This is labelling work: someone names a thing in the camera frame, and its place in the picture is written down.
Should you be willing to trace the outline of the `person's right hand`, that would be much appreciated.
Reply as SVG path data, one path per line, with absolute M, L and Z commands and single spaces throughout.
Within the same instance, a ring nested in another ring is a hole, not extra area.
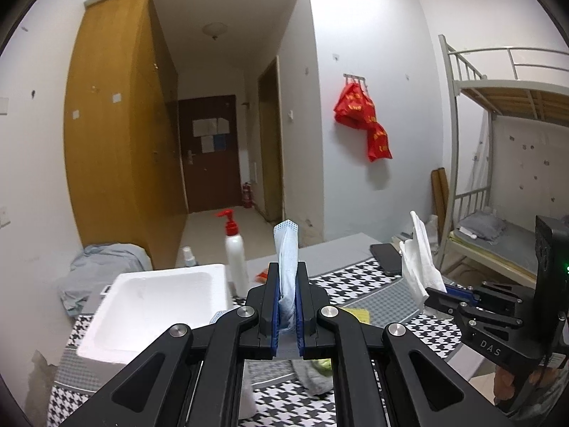
M 515 395 L 514 380 L 515 376 L 509 371 L 496 367 L 493 392 L 497 401 L 508 401 Z

